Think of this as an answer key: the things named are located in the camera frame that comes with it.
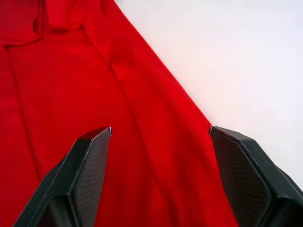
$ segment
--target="red cloth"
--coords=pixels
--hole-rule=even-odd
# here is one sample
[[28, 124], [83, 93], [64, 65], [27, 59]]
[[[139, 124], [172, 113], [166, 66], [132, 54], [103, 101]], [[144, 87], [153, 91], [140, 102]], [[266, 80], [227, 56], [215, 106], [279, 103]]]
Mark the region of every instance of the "red cloth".
[[210, 123], [112, 0], [7, 0], [0, 17], [0, 226], [107, 125], [95, 226], [237, 226]]

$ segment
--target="black plastic part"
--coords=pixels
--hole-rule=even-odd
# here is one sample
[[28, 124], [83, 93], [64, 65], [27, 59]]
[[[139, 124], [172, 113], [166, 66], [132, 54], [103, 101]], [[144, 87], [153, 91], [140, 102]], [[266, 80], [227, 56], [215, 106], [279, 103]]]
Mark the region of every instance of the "black plastic part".
[[105, 175], [109, 127], [91, 131], [44, 177], [16, 227], [93, 227]]
[[211, 138], [239, 227], [303, 226], [303, 192], [256, 141], [220, 127]]

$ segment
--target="seam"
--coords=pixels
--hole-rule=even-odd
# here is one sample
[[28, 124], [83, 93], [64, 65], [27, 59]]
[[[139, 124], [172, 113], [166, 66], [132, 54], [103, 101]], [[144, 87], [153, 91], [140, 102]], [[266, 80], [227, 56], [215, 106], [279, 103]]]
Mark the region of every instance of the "seam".
[[172, 212], [169, 212], [170, 220], [172, 221], [172, 223], [173, 223], [174, 226], [176, 226], [176, 227], [177, 226], [182, 226], [180, 219], [178, 219], [177, 221], [175, 221], [176, 217], [178, 217], [178, 206], [177, 206], [177, 204], [174, 202], [173, 198], [169, 195], [169, 193], [166, 192], [166, 190], [164, 189], [164, 187], [160, 184], [159, 179], [157, 177], [157, 174], [155, 173], [155, 171], [152, 168], [152, 164], [151, 164], [151, 161], [149, 159], [148, 152], [147, 152], [148, 149], [147, 149], [147, 146], [146, 146], [145, 141], [143, 139], [143, 135], [142, 135], [141, 129], [139, 127], [139, 123], [138, 123], [138, 121], [137, 121], [137, 119], [135, 117], [134, 111], [133, 111], [133, 109], [132, 109], [132, 107], [130, 105], [130, 102], [129, 102], [128, 98], [127, 98], [126, 92], [125, 92], [125, 90], [124, 90], [124, 88], [123, 88], [123, 86], [121, 84], [120, 79], [117, 76], [116, 71], [114, 70], [112, 64], [110, 62], [108, 62], [108, 60], [104, 57], [104, 55], [101, 53], [101, 51], [98, 49], [98, 47], [96, 47], [96, 45], [94, 44], [94, 42], [91, 40], [91, 38], [90, 38], [89, 34], [87, 33], [85, 27], [83, 28], [83, 31], [84, 31], [85, 35], [87, 36], [88, 40], [90, 41], [92, 47], [96, 50], [96, 52], [99, 55], [99, 57], [101, 59], [103, 59], [107, 63], [110, 71], [112, 72], [113, 76], [115, 77], [115, 79], [116, 79], [116, 81], [117, 81], [117, 83], [118, 83], [118, 85], [120, 87], [120, 91], [121, 91], [121, 93], [122, 93], [122, 95], [123, 95], [123, 97], [124, 97], [124, 99], [126, 101], [127, 107], [128, 107], [128, 109], [130, 111], [130, 114], [131, 114], [131, 117], [132, 117], [132, 119], [134, 121], [135, 127], [138, 130], [140, 141], [143, 144], [145, 155], [146, 155], [146, 158], [147, 158], [147, 161], [149, 163], [150, 170], [151, 170], [151, 175], [153, 176], [153, 178], [155, 180], [155, 184], [158, 186], [159, 190], [164, 195], [164, 198], [165, 198], [165, 201], [167, 203], [167, 206], [169, 206], [168, 210], [173, 210]]
[[26, 140], [27, 140], [27, 143], [28, 143], [28, 146], [29, 146], [29, 154], [30, 154], [30, 156], [31, 156], [31, 158], [34, 162], [34, 167], [36, 169], [37, 178], [38, 178], [39, 181], [41, 181], [42, 177], [41, 177], [41, 175], [39, 174], [39, 171], [38, 171], [38, 161], [35, 157], [34, 146], [33, 146], [33, 143], [31, 142], [31, 139], [30, 139], [30, 136], [29, 136], [28, 126], [26, 124], [26, 118], [25, 118], [25, 115], [24, 115], [23, 107], [22, 107], [22, 104], [21, 104], [20, 93], [19, 93], [19, 90], [18, 90], [18, 82], [17, 82], [17, 78], [16, 78], [16, 75], [14, 73], [13, 66], [12, 66], [11, 55], [9, 53], [8, 47], [6, 47], [5, 49], [6, 49], [6, 52], [7, 52], [8, 59], [9, 59], [9, 67], [10, 67], [11, 75], [12, 75], [12, 78], [13, 78], [13, 81], [14, 81], [17, 103], [18, 103], [18, 107], [19, 107], [19, 113], [20, 113], [20, 116], [21, 116], [21, 123], [23, 124]]

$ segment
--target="white surface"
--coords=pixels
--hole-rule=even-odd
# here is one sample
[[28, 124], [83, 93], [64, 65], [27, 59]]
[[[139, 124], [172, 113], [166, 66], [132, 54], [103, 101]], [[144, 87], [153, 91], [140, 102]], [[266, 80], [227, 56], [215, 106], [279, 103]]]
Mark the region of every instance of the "white surface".
[[303, 189], [303, 1], [118, 4], [211, 123], [254, 138]]

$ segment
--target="red fabric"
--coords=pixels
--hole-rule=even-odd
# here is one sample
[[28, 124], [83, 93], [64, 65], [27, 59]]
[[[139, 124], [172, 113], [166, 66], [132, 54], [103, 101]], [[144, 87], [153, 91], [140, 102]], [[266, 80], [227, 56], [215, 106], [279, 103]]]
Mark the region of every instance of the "red fabric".
[[0, 17], [0, 226], [106, 125], [95, 226], [237, 226], [210, 123], [112, 0], [7, 0]]

